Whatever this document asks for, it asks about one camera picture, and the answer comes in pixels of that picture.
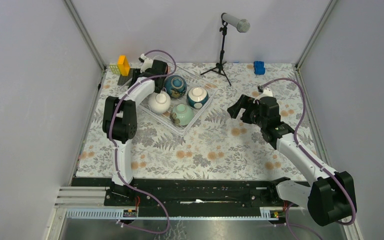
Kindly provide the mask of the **light green celadon bowl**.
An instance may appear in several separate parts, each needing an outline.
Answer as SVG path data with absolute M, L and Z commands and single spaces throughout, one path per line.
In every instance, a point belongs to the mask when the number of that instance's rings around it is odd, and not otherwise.
M 170 112 L 170 120 L 175 126 L 187 126 L 195 117 L 193 109 L 183 103 L 175 105 Z

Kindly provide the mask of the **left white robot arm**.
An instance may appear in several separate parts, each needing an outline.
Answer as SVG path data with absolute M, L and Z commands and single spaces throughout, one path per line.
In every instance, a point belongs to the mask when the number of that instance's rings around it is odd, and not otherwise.
M 151 60 L 142 65 L 144 70 L 132 69 L 127 90 L 120 96 L 105 100 L 102 130 L 114 144 L 114 173 L 110 190 L 124 206 L 132 204 L 135 192 L 133 180 L 132 142 L 138 130 L 137 108 L 152 93 L 160 93 L 170 67 L 161 60 Z

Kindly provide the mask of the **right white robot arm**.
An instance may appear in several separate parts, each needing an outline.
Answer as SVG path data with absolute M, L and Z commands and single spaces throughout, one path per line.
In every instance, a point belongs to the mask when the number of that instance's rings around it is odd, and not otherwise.
M 295 131 L 281 120 L 275 97 L 263 95 L 255 99 L 241 95 L 227 112 L 235 119 L 240 110 L 244 110 L 241 121 L 258 126 L 263 139 L 287 157 L 309 184 L 304 186 L 292 180 L 276 183 L 266 193 L 271 205 L 279 206 L 284 201 L 294 203 L 307 209 L 320 226 L 355 218 L 357 204 L 352 176 L 346 171 L 336 171 L 297 142 Z

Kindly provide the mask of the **dark teal floral bowl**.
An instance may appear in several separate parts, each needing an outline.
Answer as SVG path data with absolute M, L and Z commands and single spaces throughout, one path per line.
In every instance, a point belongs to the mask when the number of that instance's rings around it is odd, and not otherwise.
M 187 92 L 187 82 L 180 75 L 171 75 L 166 78 L 164 88 L 171 98 L 179 99 Z

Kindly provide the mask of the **white ribbed bowl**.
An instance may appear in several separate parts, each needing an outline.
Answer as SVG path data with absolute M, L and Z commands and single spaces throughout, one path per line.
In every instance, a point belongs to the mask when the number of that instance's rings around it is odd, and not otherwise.
M 164 114 L 171 106 L 171 97 L 165 92 L 153 92 L 148 96 L 147 105 L 154 114 Z

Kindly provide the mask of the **yellow toy block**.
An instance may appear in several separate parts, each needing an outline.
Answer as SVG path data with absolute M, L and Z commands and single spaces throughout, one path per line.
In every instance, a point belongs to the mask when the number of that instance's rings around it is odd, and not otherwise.
M 117 67 L 120 72 L 120 75 L 127 77 L 130 73 L 130 64 L 125 55 L 120 55 L 117 60 Z

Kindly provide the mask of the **dark grey building plate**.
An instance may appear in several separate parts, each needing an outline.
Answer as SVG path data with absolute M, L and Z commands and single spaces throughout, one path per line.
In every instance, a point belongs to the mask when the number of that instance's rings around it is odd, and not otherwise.
M 133 68 L 130 68 L 129 69 L 129 72 L 127 75 L 120 75 L 119 78 L 118 78 L 118 82 L 117 82 L 117 85 L 118 86 L 123 86 L 125 85 L 128 81 L 131 80 L 132 76 L 133 76 L 133 72 L 134 72 L 134 69 Z

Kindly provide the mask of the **blue toy block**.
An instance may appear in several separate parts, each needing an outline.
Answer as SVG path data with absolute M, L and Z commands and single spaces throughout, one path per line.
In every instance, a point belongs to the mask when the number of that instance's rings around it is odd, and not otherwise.
M 255 75 L 264 75 L 266 73 L 265 62 L 264 61 L 254 61 L 253 69 Z

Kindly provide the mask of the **teal white spotted bowl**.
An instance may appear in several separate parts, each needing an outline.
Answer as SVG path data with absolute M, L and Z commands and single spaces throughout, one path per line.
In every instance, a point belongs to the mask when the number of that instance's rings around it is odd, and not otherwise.
M 186 99 L 190 107 L 194 109 L 201 109 L 209 100 L 209 93 L 205 88 L 195 86 L 187 92 Z

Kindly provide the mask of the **lime green toy block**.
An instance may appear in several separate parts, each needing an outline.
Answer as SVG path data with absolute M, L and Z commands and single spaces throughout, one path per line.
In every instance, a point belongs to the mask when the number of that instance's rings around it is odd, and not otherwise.
M 108 67 L 109 67 L 110 71 L 111 71 L 114 75 L 121 75 L 119 66 L 118 66 L 117 64 L 110 64 Z

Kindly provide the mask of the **grey microphone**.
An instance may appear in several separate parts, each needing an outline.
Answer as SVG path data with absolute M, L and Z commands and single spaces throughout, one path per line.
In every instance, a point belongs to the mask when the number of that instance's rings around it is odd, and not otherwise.
M 251 25 L 247 19 L 239 19 L 226 12 L 221 14 L 221 20 L 224 26 L 231 25 L 235 27 L 239 33 L 247 33 L 251 28 Z

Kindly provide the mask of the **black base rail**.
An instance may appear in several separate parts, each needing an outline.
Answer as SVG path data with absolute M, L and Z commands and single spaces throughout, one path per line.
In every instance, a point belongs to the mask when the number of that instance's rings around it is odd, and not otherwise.
M 72 187 L 102 187 L 106 207 L 133 207 L 139 217 L 259 217 L 260 208 L 282 211 L 285 203 L 267 180 L 135 178 L 115 185 L 110 178 L 74 177 Z

